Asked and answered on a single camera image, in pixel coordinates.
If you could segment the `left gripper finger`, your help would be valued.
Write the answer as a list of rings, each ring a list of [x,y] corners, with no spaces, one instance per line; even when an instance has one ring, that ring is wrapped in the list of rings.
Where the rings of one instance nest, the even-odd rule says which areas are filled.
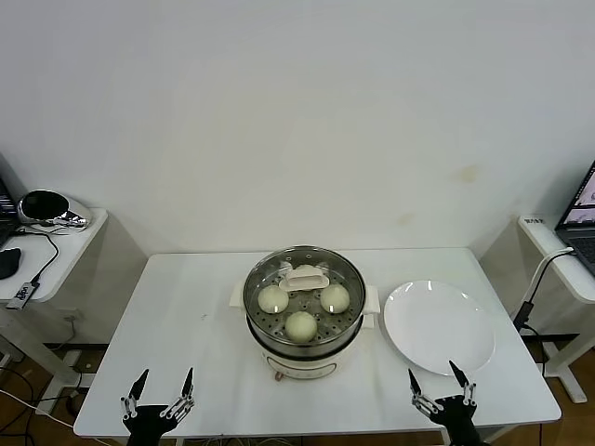
[[[161,418],[185,418],[194,406],[193,368],[186,375],[180,395],[160,412]]]
[[[137,405],[148,378],[149,370],[145,369],[140,377],[132,384],[129,392],[120,398],[121,409],[124,419],[137,416]]]

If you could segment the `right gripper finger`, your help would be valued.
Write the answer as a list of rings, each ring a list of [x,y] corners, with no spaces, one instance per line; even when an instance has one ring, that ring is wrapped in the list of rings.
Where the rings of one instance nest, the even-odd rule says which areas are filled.
[[[469,381],[466,374],[458,368],[453,361],[449,361],[449,365],[451,370],[454,374],[456,381],[458,382],[459,386],[461,387],[462,393],[462,403],[464,405],[475,405],[475,390],[476,384]]]
[[[408,370],[410,389],[412,392],[412,404],[422,414],[437,414],[443,410],[443,406],[435,400],[426,396],[417,382],[417,379],[411,369]]]

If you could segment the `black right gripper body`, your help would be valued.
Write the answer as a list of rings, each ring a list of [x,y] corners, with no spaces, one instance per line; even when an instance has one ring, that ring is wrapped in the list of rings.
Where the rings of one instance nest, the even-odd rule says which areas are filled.
[[[482,439],[472,422],[476,407],[464,404],[463,396],[456,395],[437,399],[443,408],[430,413],[430,421],[446,428],[451,445],[481,445]]]

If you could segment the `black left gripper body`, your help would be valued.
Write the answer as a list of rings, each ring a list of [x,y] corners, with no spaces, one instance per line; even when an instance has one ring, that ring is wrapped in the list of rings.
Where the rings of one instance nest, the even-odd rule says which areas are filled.
[[[129,432],[127,446],[158,446],[161,437],[174,430],[179,421],[174,417],[161,417],[166,405],[142,405],[136,416],[125,414],[123,424]]]

